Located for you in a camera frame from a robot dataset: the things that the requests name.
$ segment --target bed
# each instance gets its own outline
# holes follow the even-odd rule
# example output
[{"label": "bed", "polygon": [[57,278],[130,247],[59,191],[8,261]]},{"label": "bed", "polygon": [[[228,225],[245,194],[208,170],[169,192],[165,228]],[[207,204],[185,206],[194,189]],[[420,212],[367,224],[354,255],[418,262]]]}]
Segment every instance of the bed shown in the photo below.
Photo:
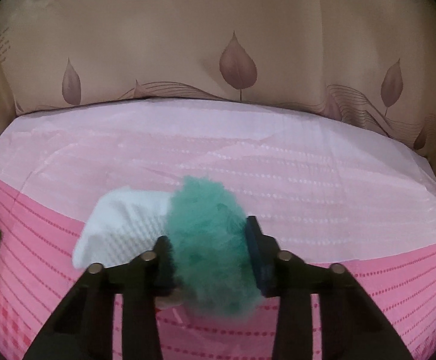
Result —
[{"label": "bed", "polygon": [[[38,112],[0,137],[0,352],[7,360],[23,358],[82,273],[71,255],[97,200],[122,186],[174,191],[184,175],[223,182],[282,249],[321,266],[343,262],[415,359],[436,350],[436,180],[425,159],[316,115],[167,99]],[[120,306],[117,299],[116,360]],[[164,358],[270,358],[277,308],[269,299],[241,323],[163,310]]]}]

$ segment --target metal pin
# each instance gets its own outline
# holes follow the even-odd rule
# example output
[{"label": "metal pin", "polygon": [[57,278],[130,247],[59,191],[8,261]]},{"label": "metal pin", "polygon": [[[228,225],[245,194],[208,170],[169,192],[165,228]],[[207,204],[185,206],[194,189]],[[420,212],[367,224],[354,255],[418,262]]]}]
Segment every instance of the metal pin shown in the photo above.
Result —
[{"label": "metal pin", "polygon": [[157,257],[157,254],[155,252],[151,251],[146,251],[143,254],[141,254],[141,259],[144,261],[151,261],[154,260]]},{"label": "metal pin", "polygon": [[342,264],[338,264],[338,263],[331,264],[330,268],[334,273],[339,274],[339,275],[346,272],[346,268]]},{"label": "metal pin", "polygon": [[293,255],[289,251],[287,251],[287,250],[281,250],[278,253],[278,258],[281,261],[289,261],[289,260],[291,260],[292,257],[293,257]]},{"label": "metal pin", "polygon": [[100,264],[99,262],[94,262],[88,267],[88,272],[90,274],[97,274],[100,273],[103,270],[104,266],[103,264]]}]

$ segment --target brown leaf print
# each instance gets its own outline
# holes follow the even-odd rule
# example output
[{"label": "brown leaf print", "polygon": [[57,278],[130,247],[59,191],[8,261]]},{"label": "brown leaf print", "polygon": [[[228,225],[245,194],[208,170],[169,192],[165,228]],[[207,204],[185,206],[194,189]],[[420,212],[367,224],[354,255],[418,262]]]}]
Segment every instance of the brown leaf print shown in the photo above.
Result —
[{"label": "brown leaf print", "polygon": [[428,132],[426,131],[425,128],[423,128],[419,132],[418,137],[416,137],[416,139],[415,139],[415,143],[413,144],[413,149],[421,150],[423,147],[425,147],[427,135],[428,135]]},{"label": "brown leaf print", "polygon": [[81,81],[73,65],[68,59],[62,84],[63,98],[65,102],[71,105],[80,105],[81,103]]},{"label": "brown leaf print", "polygon": [[423,121],[423,128],[413,143],[413,149],[425,157],[436,176],[436,115],[429,114]]},{"label": "brown leaf print", "polygon": [[143,97],[150,97],[151,93],[142,85],[138,84],[138,80],[135,80],[133,98],[142,99]]},{"label": "brown leaf print", "polygon": [[219,71],[229,85],[240,91],[253,86],[258,78],[254,61],[239,44],[234,32],[219,60]]},{"label": "brown leaf print", "polygon": [[381,84],[381,99],[388,108],[396,103],[403,91],[403,77],[401,76],[400,60],[392,65]]},{"label": "brown leaf print", "polygon": [[341,122],[341,119],[343,118],[338,103],[331,93],[328,93],[328,98],[321,115],[328,119],[337,120],[338,122]]}]

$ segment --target white cloth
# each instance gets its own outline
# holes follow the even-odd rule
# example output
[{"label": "white cloth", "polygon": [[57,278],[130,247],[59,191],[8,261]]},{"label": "white cloth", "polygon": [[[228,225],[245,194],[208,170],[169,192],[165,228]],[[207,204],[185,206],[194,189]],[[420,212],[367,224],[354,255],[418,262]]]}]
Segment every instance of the white cloth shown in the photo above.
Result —
[{"label": "white cloth", "polygon": [[170,197],[169,192],[129,187],[108,192],[97,202],[75,245],[73,266],[118,266],[152,249],[164,235]]}]

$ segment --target teal fluffy sponge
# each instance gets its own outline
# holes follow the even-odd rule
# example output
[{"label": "teal fluffy sponge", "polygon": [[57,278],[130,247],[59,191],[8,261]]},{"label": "teal fluffy sponge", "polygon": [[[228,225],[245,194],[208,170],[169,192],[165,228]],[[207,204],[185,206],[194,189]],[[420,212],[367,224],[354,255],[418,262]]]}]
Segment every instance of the teal fluffy sponge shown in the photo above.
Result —
[{"label": "teal fluffy sponge", "polygon": [[246,215],[223,184],[186,176],[171,198],[167,236],[185,304],[214,316],[249,314],[262,299],[251,268]]}]

